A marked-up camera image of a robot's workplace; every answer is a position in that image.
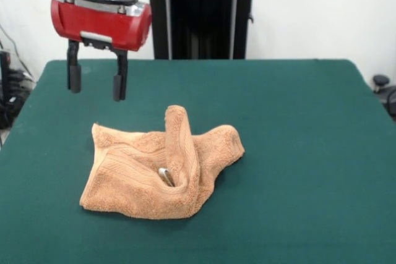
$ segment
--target brown towel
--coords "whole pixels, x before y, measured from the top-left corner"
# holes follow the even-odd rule
[[[244,153],[232,126],[192,136],[180,106],[167,109],[165,132],[129,133],[94,124],[92,135],[95,157],[80,205],[133,218],[194,215],[213,193],[220,171]],[[164,168],[174,187],[160,177]]]

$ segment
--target green table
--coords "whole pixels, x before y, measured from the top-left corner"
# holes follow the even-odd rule
[[[51,62],[0,152],[0,263],[396,263],[396,130],[348,61],[82,61],[83,90]],[[194,134],[234,125],[246,149],[193,218],[81,209],[91,126]]]

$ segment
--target black cord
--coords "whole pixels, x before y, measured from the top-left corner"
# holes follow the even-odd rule
[[[8,33],[5,31],[5,29],[3,28],[3,26],[0,23],[0,30],[4,33],[4,35],[9,39],[9,41],[11,41],[12,45],[14,46],[14,50],[15,50],[15,54],[17,55],[17,58],[19,60],[19,62],[21,63],[22,67],[26,70],[26,72],[33,77],[32,73],[30,72],[30,70],[27,68],[26,64],[22,61],[22,59],[19,56],[19,52],[18,52],[18,48],[17,48],[17,44],[15,43],[15,41],[8,35]]]
[[[393,94],[396,94],[396,87],[395,87],[394,90],[392,90],[392,91],[388,94],[388,97],[387,97],[387,99],[386,99],[386,108],[387,108],[388,113],[389,113],[390,115],[392,115],[392,113],[390,112],[390,99],[391,99],[391,97],[392,97]]]

